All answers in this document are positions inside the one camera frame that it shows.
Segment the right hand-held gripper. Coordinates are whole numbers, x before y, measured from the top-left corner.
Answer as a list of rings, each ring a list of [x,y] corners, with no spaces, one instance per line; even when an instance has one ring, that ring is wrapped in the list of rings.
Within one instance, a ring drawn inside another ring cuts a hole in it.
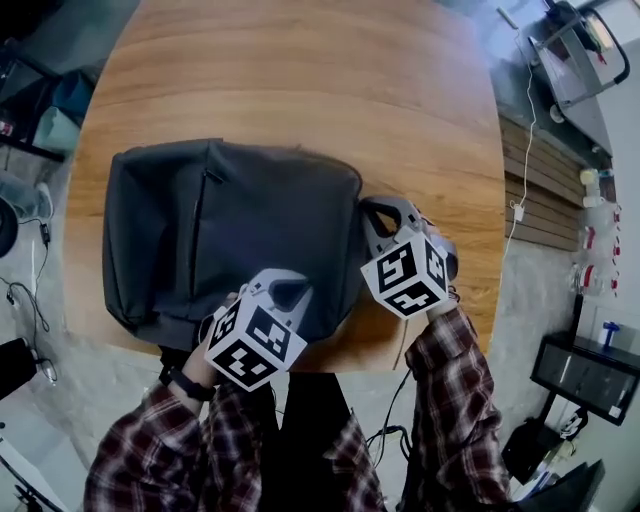
[[[458,273],[455,244],[407,199],[367,197],[360,208],[370,253],[361,273],[372,297],[403,320],[444,306]]]

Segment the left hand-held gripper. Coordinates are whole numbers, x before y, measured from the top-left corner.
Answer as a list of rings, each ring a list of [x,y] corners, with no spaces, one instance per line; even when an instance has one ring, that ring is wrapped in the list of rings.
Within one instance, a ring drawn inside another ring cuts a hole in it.
[[[314,291],[304,275],[264,269],[213,313],[204,359],[246,391],[288,371],[307,347],[297,333]]]

